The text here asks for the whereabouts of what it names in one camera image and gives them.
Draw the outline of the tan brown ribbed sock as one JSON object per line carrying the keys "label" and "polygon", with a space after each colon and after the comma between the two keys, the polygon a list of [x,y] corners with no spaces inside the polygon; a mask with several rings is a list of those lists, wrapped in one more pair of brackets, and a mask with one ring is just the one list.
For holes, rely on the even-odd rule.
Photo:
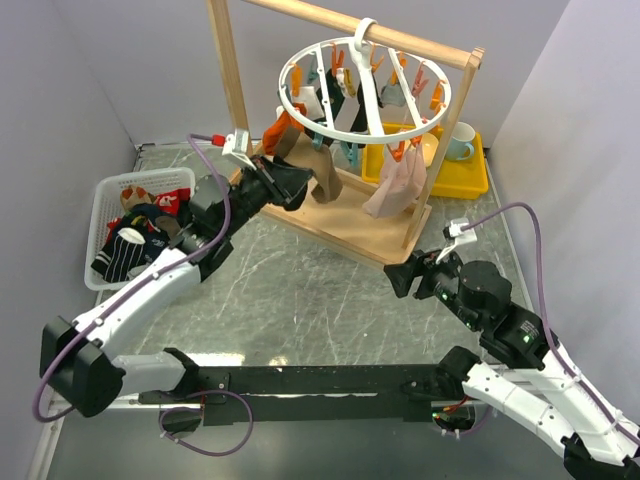
{"label": "tan brown ribbed sock", "polygon": [[312,140],[292,126],[288,126],[274,149],[274,158],[285,164],[313,171],[316,181],[311,191],[314,200],[327,204],[337,200],[342,192],[343,183],[334,166],[332,153],[328,146],[314,147]]}

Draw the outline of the black brown sock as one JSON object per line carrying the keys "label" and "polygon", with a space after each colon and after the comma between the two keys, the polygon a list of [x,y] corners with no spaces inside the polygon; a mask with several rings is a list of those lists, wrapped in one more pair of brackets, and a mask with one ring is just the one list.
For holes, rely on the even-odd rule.
{"label": "black brown sock", "polygon": [[165,232],[170,240],[173,240],[182,230],[179,221],[167,215],[158,216],[153,223],[156,228]]}

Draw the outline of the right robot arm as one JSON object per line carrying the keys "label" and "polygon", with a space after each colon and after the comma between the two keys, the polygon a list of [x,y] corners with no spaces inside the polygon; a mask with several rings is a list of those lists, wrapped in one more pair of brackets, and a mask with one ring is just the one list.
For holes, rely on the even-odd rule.
{"label": "right robot arm", "polygon": [[512,285],[491,262],[463,262],[455,254],[437,259],[437,251],[418,250],[403,263],[383,271],[397,297],[419,284],[414,298],[435,298],[499,360],[519,386],[462,347],[452,348],[439,362],[439,391],[456,399],[464,394],[483,401],[544,442],[562,458],[575,479],[636,479],[639,476],[639,427],[623,414],[612,420],[613,408],[593,400],[594,388],[555,355],[564,349],[547,338],[542,319],[514,303]]}

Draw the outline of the navy patterned sock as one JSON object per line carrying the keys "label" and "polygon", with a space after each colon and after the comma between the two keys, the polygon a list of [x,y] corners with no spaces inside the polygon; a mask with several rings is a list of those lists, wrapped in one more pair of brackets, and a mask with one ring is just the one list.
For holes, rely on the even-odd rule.
{"label": "navy patterned sock", "polygon": [[172,216],[169,213],[163,211],[155,204],[137,205],[131,211],[127,211],[125,213],[123,218],[120,220],[119,226],[122,228],[146,227],[149,231],[161,232],[161,230],[156,228],[153,223],[153,221],[161,215],[167,215],[176,218],[175,216]]}

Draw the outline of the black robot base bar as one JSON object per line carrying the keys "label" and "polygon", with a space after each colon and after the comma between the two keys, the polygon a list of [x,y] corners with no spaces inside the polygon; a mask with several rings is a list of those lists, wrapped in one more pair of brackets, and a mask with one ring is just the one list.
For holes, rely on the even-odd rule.
{"label": "black robot base bar", "polygon": [[429,422],[435,407],[463,398],[461,381],[432,364],[202,367],[181,397],[151,391],[142,405],[204,409],[206,426],[256,422],[401,419]]}

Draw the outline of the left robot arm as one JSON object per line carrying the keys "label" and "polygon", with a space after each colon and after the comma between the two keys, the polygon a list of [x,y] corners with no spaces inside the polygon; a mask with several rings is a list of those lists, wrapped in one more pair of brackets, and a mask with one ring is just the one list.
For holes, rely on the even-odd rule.
{"label": "left robot arm", "polygon": [[189,202],[191,218],[158,258],[101,305],[74,321],[45,325],[40,376],[85,417],[116,398],[151,391],[190,400],[199,367],[166,348],[155,355],[124,356],[123,345],[154,313],[214,273],[231,254],[232,236],[268,204],[300,207],[313,172],[254,156],[238,183],[218,174],[200,179]]}

